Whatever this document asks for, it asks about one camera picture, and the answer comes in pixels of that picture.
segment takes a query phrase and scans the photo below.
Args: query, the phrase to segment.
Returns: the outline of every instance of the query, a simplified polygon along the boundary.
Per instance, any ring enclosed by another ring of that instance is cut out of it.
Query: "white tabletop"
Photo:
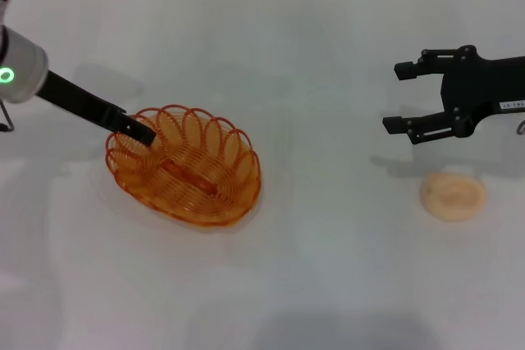
[[[2,350],[523,350],[524,116],[413,147],[381,117],[441,110],[424,48],[525,55],[524,0],[13,0],[51,70],[130,112],[225,116],[262,163],[256,214],[205,234],[121,191],[105,130],[38,98],[0,135]],[[479,176],[445,225],[425,174]]]

